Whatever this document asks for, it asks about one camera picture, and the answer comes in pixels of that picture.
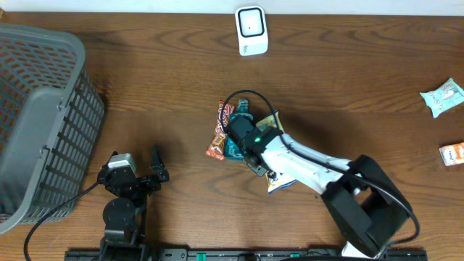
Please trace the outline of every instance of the wooden table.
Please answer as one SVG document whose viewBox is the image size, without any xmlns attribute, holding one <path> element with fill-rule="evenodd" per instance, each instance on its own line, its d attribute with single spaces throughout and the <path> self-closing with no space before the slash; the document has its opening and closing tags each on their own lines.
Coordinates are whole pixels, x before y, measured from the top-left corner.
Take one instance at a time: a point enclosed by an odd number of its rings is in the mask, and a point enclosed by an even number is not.
<svg viewBox="0 0 464 261">
<path fill-rule="evenodd" d="M 159 144 L 171 181 L 149 200 L 148 242 L 191 248 L 342 247 L 320 197 L 297 184 L 272 195 L 243 164 L 204 151 L 218 100 L 262 92 L 295 139 L 326 154 L 376 159 L 413 206 L 430 260 L 464 255 L 464 165 L 445 167 L 438 148 L 464 139 L 464 107 L 437 119 L 419 96 L 453 77 L 464 86 L 460 17 L 268 15 L 267 54 L 240 57 L 233 15 L 8 13 L 10 23 L 74 33 L 107 103 L 107 119 L 84 188 L 113 150 L 148 175 Z M 250 99 L 257 117 L 268 111 Z M 104 187 L 71 216 L 41 226 L 33 260 L 99 247 Z M 30 225 L 0 236 L 3 260 L 21 260 Z M 413 232 L 408 221 L 397 237 Z"/>
</svg>

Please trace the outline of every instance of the red candy wrapper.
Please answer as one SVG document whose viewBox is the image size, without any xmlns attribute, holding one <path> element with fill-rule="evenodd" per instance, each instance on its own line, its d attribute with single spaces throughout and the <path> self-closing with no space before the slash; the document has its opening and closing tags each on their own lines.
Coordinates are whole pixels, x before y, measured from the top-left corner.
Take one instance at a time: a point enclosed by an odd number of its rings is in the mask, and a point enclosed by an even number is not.
<svg viewBox="0 0 464 261">
<path fill-rule="evenodd" d="M 217 111 L 217 124 L 215 128 L 215 135 L 212 137 L 212 141 L 208 149 L 206 150 L 206 155 L 214 157 L 218 160 L 224 160 L 224 146 L 225 141 L 227 140 L 227 134 L 224 133 L 222 126 L 220 125 L 220 111 L 223 109 L 224 101 L 219 101 L 219 110 Z M 232 112 L 235 110 L 235 106 L 227 104 L 224 108 L 223 113 L 223 123 L 224 127 L 229 124 L 229 119 Z"/>
</svg>

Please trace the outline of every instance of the yellow snack packet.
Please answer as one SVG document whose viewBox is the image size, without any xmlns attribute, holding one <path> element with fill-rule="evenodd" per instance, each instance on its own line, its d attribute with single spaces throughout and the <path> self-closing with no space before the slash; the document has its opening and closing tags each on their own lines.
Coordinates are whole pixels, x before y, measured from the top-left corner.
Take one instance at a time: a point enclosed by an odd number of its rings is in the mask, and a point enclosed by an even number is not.
<svg viewBox="0 0 464 261">
<path fill-rule="evenodd" d="M 275 112 L 275 116 L 277 117 L 278 125 L 281 131 L 285 133 L 282 127 L 282 123 L 278 118 L 278 110 L 275 110 L 274 112 Z M 258 123 L 256 123 L 256 127 L 258 127 L 261 131 L 265 130 L 268 126 L 277 128 L 277 124 L 276 124 L 276 121 L 274 120 L 274 116 L 272 113 L 266 116 L 264 119 L 260 120 Z M 268 193 L 269 194 L 272 194 L 276 190 L 284 189 L 297 182 L 295 178 L 285 173 L 273 173 L 273 175 L 271 175 L 273 176 L 273 178 L 269 178 L 270 173 L 272 172 L 268 171 L 265 174 L 266 180 L 268 181 Z"/>
<path fill-rule="evenodd" d="M 464 163 L 464 142 L 443 146 L 440 148 L 440 154 L 446 166 Z"/>
</svg>

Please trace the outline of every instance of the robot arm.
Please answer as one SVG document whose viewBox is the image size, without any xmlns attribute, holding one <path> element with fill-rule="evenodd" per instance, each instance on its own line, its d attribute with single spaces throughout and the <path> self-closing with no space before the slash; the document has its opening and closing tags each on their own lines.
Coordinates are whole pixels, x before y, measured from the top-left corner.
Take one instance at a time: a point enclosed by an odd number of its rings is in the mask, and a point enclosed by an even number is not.
<svg viewBox="0 0 464 261">
<path fill-rule="evenodd" d="M 362 155 L 355 161 L 330 157 L 297 143 L 277 128 L 261 131 L 244 116 L 229 123 L 228 134 L 256 174 L 273 171 L 290 175 L 321 195 L 348 241 L 341 253 L 345 257 L 377 257 L 408 219 L 407 213 L 390 196 L 374 188 L 362 204 L 356 202 L 354 195 L 368 186 L 348 175 L 380 183 L 401 202 L 407 202 L 370 157 Z"/>
</svg>

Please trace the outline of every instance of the basket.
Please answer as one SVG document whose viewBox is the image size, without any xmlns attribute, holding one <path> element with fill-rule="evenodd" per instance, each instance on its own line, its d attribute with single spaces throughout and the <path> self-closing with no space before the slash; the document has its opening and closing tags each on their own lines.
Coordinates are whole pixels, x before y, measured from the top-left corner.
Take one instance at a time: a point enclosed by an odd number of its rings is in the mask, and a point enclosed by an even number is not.
<svg viewBox="0 0 464 261">
<path fill-rule="evenodd" d="M 104 116 L 85 59 L 69 33 L 0 25 L 0 233 L 37 222 L 82 186 Z"/>
</svg>

